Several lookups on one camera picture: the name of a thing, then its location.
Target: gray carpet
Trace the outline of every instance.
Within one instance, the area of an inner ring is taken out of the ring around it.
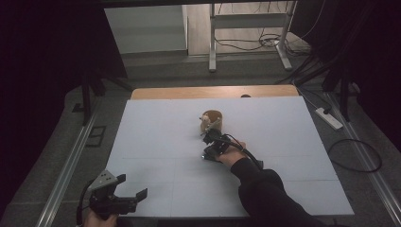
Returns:
[[[124,56],[124,62],[129,74],[123,79],[137,88],[145,87],[179,87],[179,86],[214,86],[214,85],[255,85],[273,84],[278,79],[288,75],[282,68],[276,54],[251,56],[225,56],[218,58],[218,71],[208,72],[208,62],[205,57],[187,58],[181,55],[168,56]],[[299,65],[305,58],[291,58],[293,64]],[[306,88],[322,94],[320,84],[323,77],[311,80]],[[125,103],[131,93],[104,80],[107,93],[101,97],[100,109],[94,127],[106,127],[105,136],[98,148],[86,147],[79,158],[72,179],[63,196],[60,208],[52,226],[74,226],[76,207],[82,187],[104,169],[113,141],[118,130]],[[326,105],[319,98],[306,94],[316,105]],[[18,227],[34,226],[41,214],[48,196],[57,180],[62,166],[69,155],[71,147],[81,130],[82,113],[72,113],[76,103],[81,102],[80,88],[71,91],[65,98],[65,108],[59,125],[54,130],[40,159],[30,171],[25,182],[9,204],[0,226]],[[311,116],[326,148],[336,141],[345,138],[343,131],[333,131],[315,113],[308,104]],[[383,158],[380,170],[391,185],[392,190],[401,199],[401,156],[387,137],[369,119],[357,104],[353,96],[349,100],[351,124],[357,130],[359,137],[375,147]],[[88,139],[87,145],[95,145],[98,138]],[[333,150],[333,159],[353,167],[360,167],[360,162],[350,144],[341,144]],[[394,226],[383,202],[378,197],[368,174],[355,173],[334,166],[345,193],[351,203],[355,215],[350,217],[319,217],[323,222],[349,226]],[[134,219],[126,220],[121,225],[126,226],[247,226],[245,220],[157,220]]]

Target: dark fabric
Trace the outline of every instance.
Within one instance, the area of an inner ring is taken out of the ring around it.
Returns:
[[[287,195],[274,170],[259,171],[250,159],[244,158],[237,161],[231,171],[241,181],[239,198],[257,226],[326,226]]]

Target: table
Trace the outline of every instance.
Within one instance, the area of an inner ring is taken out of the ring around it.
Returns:
[[[244,94],[252,97],[238,98]],[[307,212],[352,215],[305,102],[297,95],[291,85],[135,90],[107,164],[112,174],[127,174],[115,195],[130,197],[148,188],[148,197],[129,216],[247,217],[237,197],[237,178],[225,166],[201,159],[206,145],[197,118],[218,107],[223,131],[246,141]]]

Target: metal leg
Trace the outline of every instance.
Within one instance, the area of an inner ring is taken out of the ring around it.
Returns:
[[[216,72],[215,4],[210,4],[209,72]]]
[[[276,50],[278,52],[278,55],[280,56],[281,62],[283,63],[284,68],[287,71],[291,71],[292,66],[287,57],[285,41],[286,41],[286,37],[287,37],[287,33],[288,33],[289,24],[291,23],[292,15],[293,15],[293,12],[295,9],[295,3],[296,3],[295,1],[292,2],[291,7],[287,11],[286,21],[283,26],[283,31],[281,32],[280,41],[274,42]]]

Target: person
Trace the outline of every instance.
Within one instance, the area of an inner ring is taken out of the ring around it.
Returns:
[[[238,143],[243,148],[246,147],[244,142]],[[259,170],[238,148],[229,146],[216,160],[229,167],[240,180],[238,195],[255,226],[327,226],[310,216],[300,204],[287,195],[280,176],[274,170]],[[114,227],[116,219],[116,216],[110,216],[109,219],[103,220],[90,211],[84,227]]]

